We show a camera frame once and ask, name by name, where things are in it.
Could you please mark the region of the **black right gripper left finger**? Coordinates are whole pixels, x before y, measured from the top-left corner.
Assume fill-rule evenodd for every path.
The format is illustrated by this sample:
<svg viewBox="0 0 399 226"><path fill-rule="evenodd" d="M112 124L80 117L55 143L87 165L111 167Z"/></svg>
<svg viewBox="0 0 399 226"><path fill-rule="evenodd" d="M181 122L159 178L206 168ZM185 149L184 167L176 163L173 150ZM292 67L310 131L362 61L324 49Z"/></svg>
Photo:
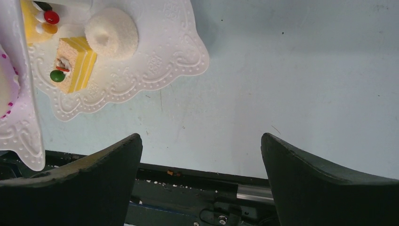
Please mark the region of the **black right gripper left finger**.
<svg viewBox="0 0 399 226"><path fill-rule="evenodd" d="M122 226L143 151L138 134L31 178L0 183L3 226Z"/></svg>

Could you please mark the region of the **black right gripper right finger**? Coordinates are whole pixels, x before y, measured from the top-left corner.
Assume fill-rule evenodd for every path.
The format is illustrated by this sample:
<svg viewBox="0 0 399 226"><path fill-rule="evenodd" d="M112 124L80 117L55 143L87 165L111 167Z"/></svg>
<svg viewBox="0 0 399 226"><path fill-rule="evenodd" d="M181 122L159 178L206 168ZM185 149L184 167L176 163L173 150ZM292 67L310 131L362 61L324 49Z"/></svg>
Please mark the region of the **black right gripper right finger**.
<svg viewBox="0 0 399 226"><path fill-rule="evenodd" d="M282 226L398 225L398 180L338 165L270 133L261 152Z"/></svg>

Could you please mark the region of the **yellow cake with berries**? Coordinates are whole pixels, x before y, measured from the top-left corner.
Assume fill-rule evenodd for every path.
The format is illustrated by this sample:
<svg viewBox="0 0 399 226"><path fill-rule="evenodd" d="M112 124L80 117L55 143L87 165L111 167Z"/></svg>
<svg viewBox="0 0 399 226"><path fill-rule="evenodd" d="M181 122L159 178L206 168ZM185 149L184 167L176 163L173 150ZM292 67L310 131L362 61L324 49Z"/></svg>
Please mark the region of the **yellow cake with berries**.
<svg viewBox="0 0 399 226"><path fill-rule="evenodd" d="M85 89L96 59L84 36L60 38L50 79L65 94Z"/></svg>

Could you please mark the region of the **small white round pastry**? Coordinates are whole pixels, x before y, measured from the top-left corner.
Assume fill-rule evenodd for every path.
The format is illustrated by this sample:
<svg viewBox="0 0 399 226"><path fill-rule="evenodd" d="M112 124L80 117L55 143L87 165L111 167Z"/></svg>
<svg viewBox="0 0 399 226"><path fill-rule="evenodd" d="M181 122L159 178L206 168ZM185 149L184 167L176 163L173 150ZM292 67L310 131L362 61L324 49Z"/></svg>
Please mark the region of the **small white round pastry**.
<svg viewBox="0 0 399 226"><path fill-rule="evenodd" d="M131 57L138 48L134 20L119 8L104 8L84 26L89 46L100 56L114 60Z"/></svg>

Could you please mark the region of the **yellow swirl roll cake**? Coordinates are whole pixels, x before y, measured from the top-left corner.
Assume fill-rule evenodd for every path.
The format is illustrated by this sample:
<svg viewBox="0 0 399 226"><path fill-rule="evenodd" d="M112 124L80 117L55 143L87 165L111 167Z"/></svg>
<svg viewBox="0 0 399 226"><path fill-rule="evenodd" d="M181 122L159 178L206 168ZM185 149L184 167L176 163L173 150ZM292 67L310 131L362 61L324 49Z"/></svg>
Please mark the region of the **yellow swirl roll cake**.
<svg viewBox="0 0 399 226"><path fill-rule="evenodd" d="M42 43L58 32L59 15L47 2L21 0L26 42L29 46Z"/></svg>

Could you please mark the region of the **white three-tier cake stand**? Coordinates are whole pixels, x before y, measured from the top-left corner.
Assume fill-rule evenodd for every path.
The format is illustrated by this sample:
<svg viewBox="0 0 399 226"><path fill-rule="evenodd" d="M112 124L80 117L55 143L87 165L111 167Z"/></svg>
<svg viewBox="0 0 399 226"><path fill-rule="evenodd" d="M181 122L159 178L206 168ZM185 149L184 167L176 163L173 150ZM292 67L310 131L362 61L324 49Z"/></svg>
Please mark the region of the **white three-tier cake stand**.
<svg viewBox="0 0 399 226"><path fill-rule="evenodd" d="M45 164L34 89L50 99L56 118L69 121L108 103L122 103L143 90L159 90L179 76L196 76L209 66L208 51L196 29L188 0L38 0L59 15L58 32L29 46L20 0L0 3L0 45L19 74L19 98L0 119L0 148L13 151L30 169ZM98 55L85 89L65 94L50 79L60 38L85 36L88 20L104 8L119 8L134 20L139 41L124 60Z"/></svg>

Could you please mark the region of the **white frosted donut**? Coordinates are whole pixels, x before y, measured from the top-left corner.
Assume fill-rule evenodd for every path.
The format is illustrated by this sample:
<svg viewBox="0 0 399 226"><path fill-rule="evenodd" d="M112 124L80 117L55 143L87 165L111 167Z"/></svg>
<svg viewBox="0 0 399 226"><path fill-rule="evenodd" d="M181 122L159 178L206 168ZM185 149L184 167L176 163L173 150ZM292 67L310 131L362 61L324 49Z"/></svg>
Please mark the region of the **white frosted donut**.
<svg viewBox="0 0 399 226"><path fill-rule="evenodd" d="M0 46L0 118L11 113L19 98L19 74L2 46Z"/></svg>

